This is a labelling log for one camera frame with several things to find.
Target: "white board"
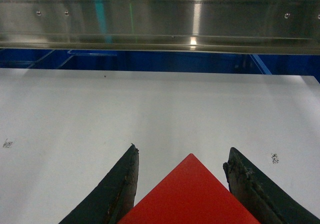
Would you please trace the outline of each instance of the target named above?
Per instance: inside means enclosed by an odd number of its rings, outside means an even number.
[[[189,153],[227,187],[234,146],[320,217],[314,77],[1,69],[0,107],[2,224],[58,223],[131,143],[136,203]]]

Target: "conveyor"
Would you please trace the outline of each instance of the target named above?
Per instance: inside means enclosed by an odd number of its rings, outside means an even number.
[[[320,0],[0,0],[0,15],[0,48],[320,54]]]

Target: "small printed mark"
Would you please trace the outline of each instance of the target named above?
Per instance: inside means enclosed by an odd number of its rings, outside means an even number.
[[[272,158],[272,163],[273,164],[278,164],[279,163],[279,157],[277,154],[271,154],[271,158]]]
[[[11,148],[11,146],[12,146],[12,141],[7,141],[8,139],[6,139],[5,140],[5,142],[4,142],[4,148]]]

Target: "stainless steel rail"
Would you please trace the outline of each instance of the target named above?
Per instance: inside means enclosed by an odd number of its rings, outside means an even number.
[[[320,54],[318,0],[0,0],[0,16],[0,48]]]

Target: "red triangle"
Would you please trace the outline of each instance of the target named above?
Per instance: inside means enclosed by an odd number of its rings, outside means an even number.
[[[188,155],[118,224],[256,224],[250,212]]]

